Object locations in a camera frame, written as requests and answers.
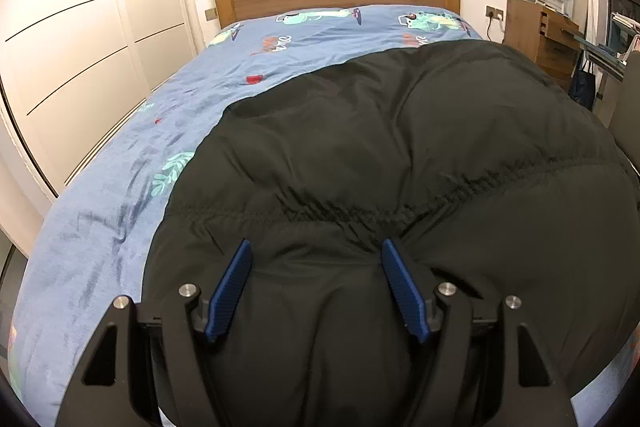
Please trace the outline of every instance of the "leaf print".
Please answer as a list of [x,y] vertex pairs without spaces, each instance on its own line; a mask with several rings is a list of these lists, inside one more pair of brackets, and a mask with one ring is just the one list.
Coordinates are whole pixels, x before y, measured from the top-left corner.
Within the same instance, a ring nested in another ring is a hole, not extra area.
[[144,102],[137,110],[137,112],[145,112],[146,110],[151,109],[152,107],[154,107],[155,104],[153,103],[148,103],[148,102]]
[[162,171],[167,174],[155,174],[154,180],[151,182],[155,188],[151,191],[152,196],[158,196],[164,193],[165,188],[178,181],[178,176],[186,167],[187,163],[193,156],[194,152],[180,152],[165,160]]

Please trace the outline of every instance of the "blue duvet cover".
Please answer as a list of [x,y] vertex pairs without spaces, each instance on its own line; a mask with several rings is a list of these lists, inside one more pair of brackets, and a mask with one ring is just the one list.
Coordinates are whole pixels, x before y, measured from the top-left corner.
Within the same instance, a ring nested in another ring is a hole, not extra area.
[[[40,425],[54,425],[74,366],[112,299],[140,299],[169,193],[225,107],[360,55],[479,38],[459,16],[415,6],[302,10],[221,31],[140,106],[45,220],[18,296],[9,353],[12,386]],[[632,349],[630,342],[608,369],[613,378],[603,373],[592,393],[576,398],[578,415],[587,418],[582,425],[593,425],[589,419],[618,393]]]

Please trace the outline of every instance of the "black puffer jacket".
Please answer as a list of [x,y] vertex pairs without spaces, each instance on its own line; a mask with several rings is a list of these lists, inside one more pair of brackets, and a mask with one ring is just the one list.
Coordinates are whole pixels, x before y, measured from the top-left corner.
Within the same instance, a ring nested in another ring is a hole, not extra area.
[[234,427],[393,425],[413,354],[380,264],[392,230],[420,263],[520,296],[576,393],[640,320],[627,165],[505,46],[356,58],[225,111],[175,185],[143,299],[204,283],[248,238],[230,332],[204,351]]

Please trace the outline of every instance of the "silver bolt head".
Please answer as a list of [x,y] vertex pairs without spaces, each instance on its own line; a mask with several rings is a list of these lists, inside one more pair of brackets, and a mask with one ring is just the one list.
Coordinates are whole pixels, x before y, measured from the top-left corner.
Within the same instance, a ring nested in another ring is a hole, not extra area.
[[113,307],[119,310],[123,310],[129,306],[129,297],[126,295],[119,295],[118,297],[113,299]]
[[197,291],[198,291],[198,287],[196,285],[187,283],[180,286],[178,293],[183,297],[191,297],[196,295]]
[[520,308],[520,306],[522,306],[522,300],[520,299],[520,297],[516,297],[515,295],[509,295],[504,300],[504,303],[507,304],[507,306],[512,310],[517,310],[518,308]]
[[442,282],[438,284],[438,291],[444,296],[450,297],[458,291],[458,288],[452,282]]

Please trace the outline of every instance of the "white wardrobe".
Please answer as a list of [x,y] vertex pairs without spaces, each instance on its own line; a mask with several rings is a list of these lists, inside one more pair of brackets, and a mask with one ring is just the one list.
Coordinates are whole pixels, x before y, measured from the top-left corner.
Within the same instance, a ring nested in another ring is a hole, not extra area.
[[195,55],[184,0],[0,0],[0,76],[56,193]]

